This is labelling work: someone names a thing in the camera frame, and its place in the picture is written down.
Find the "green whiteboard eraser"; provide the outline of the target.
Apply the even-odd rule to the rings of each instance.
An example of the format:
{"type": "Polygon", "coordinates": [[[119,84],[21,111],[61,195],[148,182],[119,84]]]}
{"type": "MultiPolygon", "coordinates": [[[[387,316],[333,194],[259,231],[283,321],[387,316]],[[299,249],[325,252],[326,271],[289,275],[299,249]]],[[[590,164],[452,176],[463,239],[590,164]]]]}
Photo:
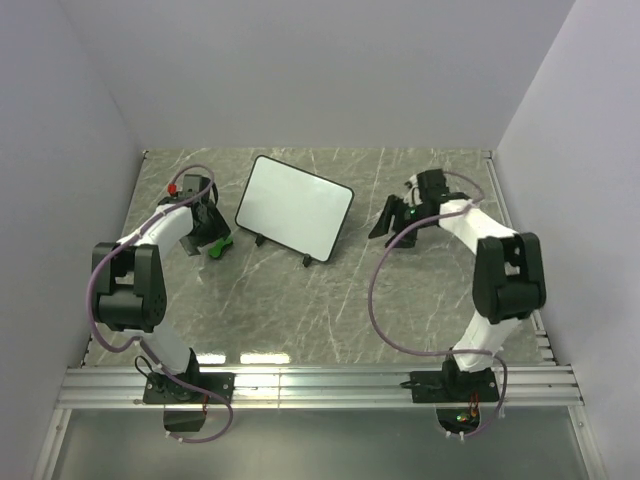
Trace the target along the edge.
{"type": "Polygon", "coordinates": [[[231,236],[227,236],[226,238],[222,238],[217,240],[207,251],[207,254],[210,258],[214,260],[221,259],[225,253],[233,246],[233,238],[231,236]]]}

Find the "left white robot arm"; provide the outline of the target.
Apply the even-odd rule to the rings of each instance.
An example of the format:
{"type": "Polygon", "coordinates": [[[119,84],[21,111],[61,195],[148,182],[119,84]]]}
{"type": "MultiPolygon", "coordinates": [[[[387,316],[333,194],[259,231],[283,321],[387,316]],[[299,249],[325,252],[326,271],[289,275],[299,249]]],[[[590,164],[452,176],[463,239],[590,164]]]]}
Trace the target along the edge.
{"type": "Polygon", "coordinates": [[[152,216],[131,234],[97,244],[86,306],[91,327],[121,332],[121,346],[101,334],[104,349],[122,353],[134,344],[142,353],[134,361],[146,379],[147,400],[156,403],[228,403],[230,374],[204,374],[194,350],[166,320],[168,297],[163,263],[175,245],[190,256],[201,252],[219,260],[232,246],[231,230],[217,208],[212,172],[199,175],[185,167],[169,182],[167,195],[152,216]]]}

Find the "small whiteboard black frame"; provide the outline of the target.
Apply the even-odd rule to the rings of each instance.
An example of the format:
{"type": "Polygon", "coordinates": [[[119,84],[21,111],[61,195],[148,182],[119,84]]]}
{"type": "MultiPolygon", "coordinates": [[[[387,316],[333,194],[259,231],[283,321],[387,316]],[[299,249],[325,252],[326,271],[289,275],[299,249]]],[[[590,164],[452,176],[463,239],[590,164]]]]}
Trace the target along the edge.
{"type": "Polygon", "coordinates": [[[303,256],[303,264],[330,260],[355,193],[301,168],[260,155],[254,160],[235,223],[303,256]]]}

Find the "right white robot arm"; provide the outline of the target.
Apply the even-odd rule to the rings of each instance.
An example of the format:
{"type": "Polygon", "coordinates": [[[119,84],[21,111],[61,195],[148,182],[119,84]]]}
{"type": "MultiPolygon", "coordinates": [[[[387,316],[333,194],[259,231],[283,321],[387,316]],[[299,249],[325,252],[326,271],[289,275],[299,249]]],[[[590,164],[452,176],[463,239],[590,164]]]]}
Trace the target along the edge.
{"type": "Polygon", "coordinates": [[[546,302],[541,244],[533,233],[519,233],[485,214],[485,198],[452,191],[450,172],[432,169],[413,175],[402,196],[387,197],[370,238],[386,236],[385,249],[412,248],[421,229],[435,226],[457,238],[475,257],[474,312],[461,339],[438,352],[438,371],[409,375],[404,387],[416,403],[499,402],[506,384],[492,367],[521,321],[546,302]]]}

